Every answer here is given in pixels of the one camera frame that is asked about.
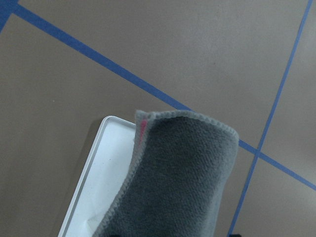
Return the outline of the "dark grey cloth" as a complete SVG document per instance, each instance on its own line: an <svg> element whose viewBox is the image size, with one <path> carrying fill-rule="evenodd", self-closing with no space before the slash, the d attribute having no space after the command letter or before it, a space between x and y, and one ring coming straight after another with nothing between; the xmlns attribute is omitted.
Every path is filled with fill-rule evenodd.
<svg viewBox="0 0 316 237"><path fill-rule="evenodd" d="M135 124L127 176L94 236L213 236L238 133L184 110L137 111Z"/></svg>

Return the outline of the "white rectangular tray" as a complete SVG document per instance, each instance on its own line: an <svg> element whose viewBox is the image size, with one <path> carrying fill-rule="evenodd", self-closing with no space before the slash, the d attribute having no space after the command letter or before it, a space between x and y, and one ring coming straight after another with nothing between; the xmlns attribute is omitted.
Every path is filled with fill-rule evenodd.
<svg viewBox="0 0 316 237"><path fill-rule="evenodd" d="M135 124L105 117L59 231L60 237L91 237L119 192L128 173Z"/></svg>

